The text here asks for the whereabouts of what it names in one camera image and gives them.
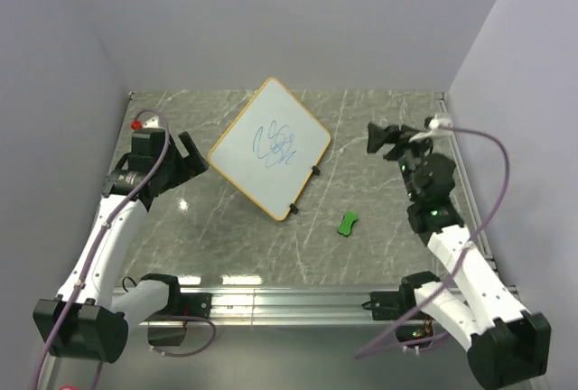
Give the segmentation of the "green whiteboard eraser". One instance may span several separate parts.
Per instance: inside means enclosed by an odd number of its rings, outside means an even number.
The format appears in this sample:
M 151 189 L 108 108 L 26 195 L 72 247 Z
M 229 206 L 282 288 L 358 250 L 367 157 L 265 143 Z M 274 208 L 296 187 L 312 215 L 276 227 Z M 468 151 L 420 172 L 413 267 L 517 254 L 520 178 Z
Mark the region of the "green whiteboard eraser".
M 342 220 L 337 227 L 337 232 L 339 235 L 344 237 L 349 237 L 352 233 L 353 226 L 358 221 L 359 216 L 356 212 L 346 211 L 343 214 Z

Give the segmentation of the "yellow-framed whiteboard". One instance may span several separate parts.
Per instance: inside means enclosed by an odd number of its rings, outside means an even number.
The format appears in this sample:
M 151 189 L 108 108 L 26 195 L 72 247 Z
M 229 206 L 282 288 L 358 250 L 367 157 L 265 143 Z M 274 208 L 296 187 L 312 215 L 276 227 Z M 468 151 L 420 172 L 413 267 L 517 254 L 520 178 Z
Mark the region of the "yellow-framed whiteboard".
M 330 131 L 269 78 L 208 153 L 210 166 L 269 217 L 283 221 L 331 143 Z

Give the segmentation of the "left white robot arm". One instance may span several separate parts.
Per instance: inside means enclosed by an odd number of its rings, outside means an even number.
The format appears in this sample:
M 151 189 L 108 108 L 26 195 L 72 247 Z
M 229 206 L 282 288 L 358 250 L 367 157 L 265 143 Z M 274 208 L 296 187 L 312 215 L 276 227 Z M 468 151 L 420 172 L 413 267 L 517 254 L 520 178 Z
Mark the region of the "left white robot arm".
M 162 128 L 134 131 L 130 151 L 107 176 L 78 262 L 54 299 L 40 299 L 33 310 L 52 356 L 114 363 L 129 333 L 151 317 L 208 318 L 210 296 L 185 297 L 173 275 L 146 274 L 125 294 L 114 295 L 126 252 L 154 199 L 209 168 L 188 133 L 180 133 L 178 139 L 186 155 Z

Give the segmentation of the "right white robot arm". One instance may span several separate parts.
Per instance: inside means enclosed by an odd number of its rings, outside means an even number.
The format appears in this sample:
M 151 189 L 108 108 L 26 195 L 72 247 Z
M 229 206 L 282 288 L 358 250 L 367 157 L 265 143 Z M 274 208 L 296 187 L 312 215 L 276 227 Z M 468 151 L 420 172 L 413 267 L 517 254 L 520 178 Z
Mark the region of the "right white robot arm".
M 368 124 L 368 153 L 391 145 L 383 157 L 401 172 L 410 227 L 448 276 L 408 275 L 396 292 L 372 292 L 362 307 L 373 320 L 391 321 L 386 333 L 395 334 L 403 350 L 429 349 L 441 339 L 433 328 L 438 323 L 465 350 L 481 387 L 502 389 L 545 374 L 551 325 L 500 281 L 453 206 L 456 164 L 434 151 L 434 139 L 453 130 L 450 120 L 438 117 L 427 118 L 422 130 Z

